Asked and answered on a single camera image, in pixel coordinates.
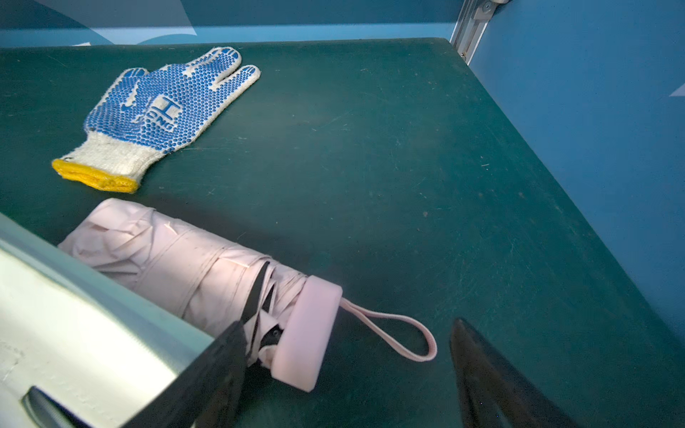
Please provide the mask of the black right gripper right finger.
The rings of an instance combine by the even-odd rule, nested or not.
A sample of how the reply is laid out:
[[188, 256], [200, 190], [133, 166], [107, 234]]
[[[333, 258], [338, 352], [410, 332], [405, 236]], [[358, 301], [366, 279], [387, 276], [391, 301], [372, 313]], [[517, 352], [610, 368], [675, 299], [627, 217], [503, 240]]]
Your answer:
[[463, 426], [578, 426], [462, 317], [453, 323], [450, 347]]

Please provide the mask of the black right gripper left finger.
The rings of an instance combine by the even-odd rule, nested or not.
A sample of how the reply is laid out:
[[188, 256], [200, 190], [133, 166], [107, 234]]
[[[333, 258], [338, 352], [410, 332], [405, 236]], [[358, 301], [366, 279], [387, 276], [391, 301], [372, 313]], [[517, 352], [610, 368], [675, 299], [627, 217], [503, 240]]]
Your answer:
[[244, 324], [232, 323], [127, 427], [232, 427], [246, 371]]

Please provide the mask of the black zippered umbrella case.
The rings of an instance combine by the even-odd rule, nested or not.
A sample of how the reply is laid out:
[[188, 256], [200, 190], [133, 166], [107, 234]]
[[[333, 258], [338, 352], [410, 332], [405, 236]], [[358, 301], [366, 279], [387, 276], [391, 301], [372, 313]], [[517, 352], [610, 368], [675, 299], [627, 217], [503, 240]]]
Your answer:
[[31, 389], [121, 427], [212, 340], [9, 218], [1, 220], [1, 424], [37, 424]]

